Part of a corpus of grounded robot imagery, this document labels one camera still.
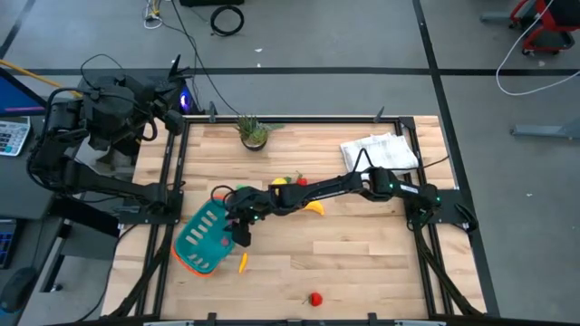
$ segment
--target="monitor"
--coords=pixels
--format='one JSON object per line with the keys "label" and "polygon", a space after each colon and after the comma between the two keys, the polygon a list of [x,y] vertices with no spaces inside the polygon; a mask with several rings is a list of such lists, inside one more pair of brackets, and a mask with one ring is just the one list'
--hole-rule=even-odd
{"label": "monitor", "polygon": [[46,101],[0,68],[0,118],[44,115]]}

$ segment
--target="plant pot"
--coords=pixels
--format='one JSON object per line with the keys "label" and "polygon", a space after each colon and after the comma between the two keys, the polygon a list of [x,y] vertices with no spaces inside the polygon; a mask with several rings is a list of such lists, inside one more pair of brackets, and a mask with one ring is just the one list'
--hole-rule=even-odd
{"label": "plant pot", "polygon": [[266,145],[266,143],[268,142],[268,139],[266,139],[266,141],[264,143],[257,145],[257,146],[252,146],[252,145],[246,144],[246,142],[243,139],[240,139],[240,140],[242,140],[242,144],[244,144],[244,147],[251,150],[251,151],[262,150],[264,148],[264,146]]}

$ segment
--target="red strawberry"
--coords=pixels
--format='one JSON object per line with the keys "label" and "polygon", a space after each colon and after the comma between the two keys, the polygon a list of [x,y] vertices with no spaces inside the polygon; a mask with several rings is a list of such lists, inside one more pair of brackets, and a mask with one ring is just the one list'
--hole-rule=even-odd
{"label": "red strawberry", "polygon": [[308,180],[305,177],[302,177],[302,173],[298,172],[298,178],[296,179],[296,184],[300,186],[308,185]]}
{"label": "red strawberry", "polygon": [[313,307],[318,307],[319,305],[323,304],[323,296],[318,292],[312,292],[310,293],[308,301]]}

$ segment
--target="keyboard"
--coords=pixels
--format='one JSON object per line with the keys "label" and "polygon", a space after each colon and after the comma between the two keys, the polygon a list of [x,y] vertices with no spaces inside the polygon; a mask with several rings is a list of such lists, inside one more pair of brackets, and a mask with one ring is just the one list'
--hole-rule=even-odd
{"label": "keyboard", "polygon": [[18,156],[24,146],[30,125],[0,121],[0,155]]}
{"label": "keyboard", "polygon": [[0,217],[0,269],[6,269],[10,265],[20,229],[18,220]]}

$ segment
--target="desk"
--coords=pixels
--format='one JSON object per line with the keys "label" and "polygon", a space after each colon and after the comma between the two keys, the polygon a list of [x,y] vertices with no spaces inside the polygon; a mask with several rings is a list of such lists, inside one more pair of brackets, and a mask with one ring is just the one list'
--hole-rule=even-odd
{"label": "desk", "polygon": [[[33,131],[40,130],[43,126],[42,117],[33,117],[31,122]],[[63,223],[63,220],[57,217],[47,218],[42,222],[46,210],[53,201],[53,193],[38,187],[26,174],[26,159],[33,144],[34,134],[29,136],[20,156],[0,157],[0,179],[2,180],[0,216],[26,219],[10,267],[0,270],[0,290],[4,288],[15,271],[31,266],[38,242],[40,243],[38,243],[34,268],[37,271],[42,270]],[[2,324],[16,324],[21,314],[3,316]]]}
{"label": "desk", "polygon": [[[444,158],[447,150],[438,118],[414,121],[424,164]],[[274,131],[264,150],[251,152],[232,125],[192,124],[183,170],[185,199],[174,238],[215,186],[264,189],[274,178],[293,176],[297,170],[310,182],[336,177],[347,172],[340,143],[394,131],[392,124],[384,123],[292,123]],[[167,136],[160,130],[155,141],[143,142],[134,182],[159,181]],[[172,167],[180,143],[176,138]],[[448,161],[425,172],[439,188],[455,186]],[[169,180],[174,173],[175,168],[169,171]],[[325,216],[302,211],[256,223],[250,229],[252,245],[235,248],[210,278],[189,273],[171,257],[161,319],[204,320],[209,312],[216,312],[220,320],[360,320],[368,312],[377,312],[380,319],[426,318],[417,252],[402,201],[371,203],[347,195],[322,202]],[[468,237],[452,225],[436,227],[449,276],[476,308],[485,311]],[[140,277],[149,229],[136,227],[117,247],[103,314],[114,310]],[[248,265],[238,274],[244,251],[249,253]],[[442,312],[434,280],[435,303]],[[314,291],[324,297],[317,308],[303,304]]]}

